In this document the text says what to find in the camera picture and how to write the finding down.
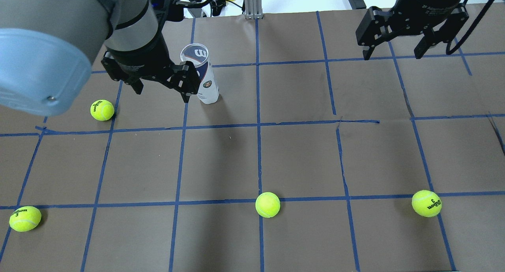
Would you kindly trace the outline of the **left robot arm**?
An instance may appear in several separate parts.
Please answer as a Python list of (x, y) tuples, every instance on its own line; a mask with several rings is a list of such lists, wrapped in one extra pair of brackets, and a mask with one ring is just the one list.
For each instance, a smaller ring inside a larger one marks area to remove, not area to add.
[(162, 29), (183, 19), (177, 0), (0, 0), (0, 102), (36, 116), (66, 112), (88, 82), (101, 47), (112, 80), (140, 94), (143, 80), (188, 102), (195, 64), (174, 63)]

